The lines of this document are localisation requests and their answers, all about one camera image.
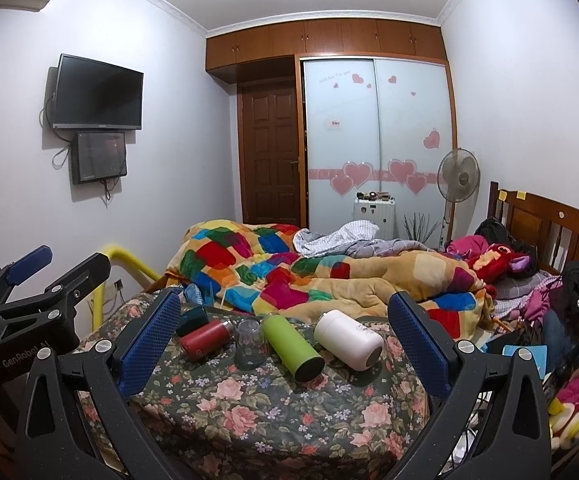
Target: white suitcase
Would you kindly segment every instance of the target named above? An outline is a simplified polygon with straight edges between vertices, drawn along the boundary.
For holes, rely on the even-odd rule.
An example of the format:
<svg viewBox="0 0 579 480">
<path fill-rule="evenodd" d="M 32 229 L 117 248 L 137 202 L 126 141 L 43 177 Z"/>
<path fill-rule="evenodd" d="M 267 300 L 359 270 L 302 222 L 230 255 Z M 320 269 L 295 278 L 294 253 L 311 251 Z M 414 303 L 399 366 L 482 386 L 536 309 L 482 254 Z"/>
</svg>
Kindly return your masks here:
<svg viewBox="0 0 579 480">
<path fill-rule="evenodd" d="M 390 200 L 354 200 L 354 219 L 369 220 L 378 226 L 377 238 L 381 240 L 394 239 L 394 219 L 396 218 L 396 202 Z"/>
</svg>

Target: white bottle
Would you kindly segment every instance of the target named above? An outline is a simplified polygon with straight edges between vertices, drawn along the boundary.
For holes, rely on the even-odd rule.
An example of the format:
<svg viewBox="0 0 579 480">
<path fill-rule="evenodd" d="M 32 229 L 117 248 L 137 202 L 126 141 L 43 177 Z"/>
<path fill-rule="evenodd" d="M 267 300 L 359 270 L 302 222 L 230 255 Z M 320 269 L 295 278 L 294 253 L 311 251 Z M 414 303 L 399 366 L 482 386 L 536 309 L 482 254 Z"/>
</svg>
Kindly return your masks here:
<svg viewBox="0 0 579 480">
<path fill-rule="evenodd" d="M 323 314 L 314 339 L 357 372 L 370 368 L 383 351 L 383 338 L 340 310 Z"/>
</svg>

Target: green tumbler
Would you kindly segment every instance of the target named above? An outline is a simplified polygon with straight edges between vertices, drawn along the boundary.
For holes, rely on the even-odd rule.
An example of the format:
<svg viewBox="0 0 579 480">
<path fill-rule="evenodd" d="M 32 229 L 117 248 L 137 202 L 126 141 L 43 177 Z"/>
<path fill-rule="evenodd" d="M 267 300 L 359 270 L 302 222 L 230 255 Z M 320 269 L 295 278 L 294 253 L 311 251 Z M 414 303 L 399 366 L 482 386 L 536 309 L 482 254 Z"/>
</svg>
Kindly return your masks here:
<svg viewBox="0 0 579 480">
<path fill-rule="evenodd" d="M 268 314 L 263 318 L 261 327 L 269 344 L 299 383 L 307 383 L 323 371 L 325 359 L 285 317 Z"/>
</svg>

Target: yellow curved railing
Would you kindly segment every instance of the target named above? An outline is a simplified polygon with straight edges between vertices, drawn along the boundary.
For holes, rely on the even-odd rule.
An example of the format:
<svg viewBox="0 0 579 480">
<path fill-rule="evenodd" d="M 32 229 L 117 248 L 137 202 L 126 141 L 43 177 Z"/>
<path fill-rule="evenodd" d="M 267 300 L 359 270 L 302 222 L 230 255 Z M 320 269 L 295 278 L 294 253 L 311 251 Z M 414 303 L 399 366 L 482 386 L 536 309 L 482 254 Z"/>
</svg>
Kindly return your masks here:
<svg viewBox="0 0 579 480">
<path fill-rule="evenodd" d="M 161 277 L 159 273 L 141 262 L 134 254 L 118 245 L 109 245 L 100 251 L 100 253 L 107 256 L 110 262 L 113 260 L 121 260 L 130 267 L 130 269 L 127 270 L 138 270 L 153 282 L 156 282 L 156 280 Z M 92 331 L 97 330 L 103 324 L 103 295 L 105 293 L 105 285 L 106 283 L 102 283 L 94 289 L 92 299 Z"/>
</svg>

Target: black box under television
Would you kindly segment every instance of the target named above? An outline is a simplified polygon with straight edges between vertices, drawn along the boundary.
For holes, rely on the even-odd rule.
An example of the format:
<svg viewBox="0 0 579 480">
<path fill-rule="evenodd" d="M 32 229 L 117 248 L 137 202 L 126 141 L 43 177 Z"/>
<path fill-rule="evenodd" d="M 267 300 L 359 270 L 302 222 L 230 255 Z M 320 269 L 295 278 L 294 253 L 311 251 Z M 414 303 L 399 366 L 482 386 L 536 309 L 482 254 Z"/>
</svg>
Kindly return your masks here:
<svg viewBox="0 0 579 480">
<path fill-rule="evenodd" d="M 124 132 L 77 132 L 70 149 L 72 182 L 102 182 L 126 176 Z"/>
</svg>

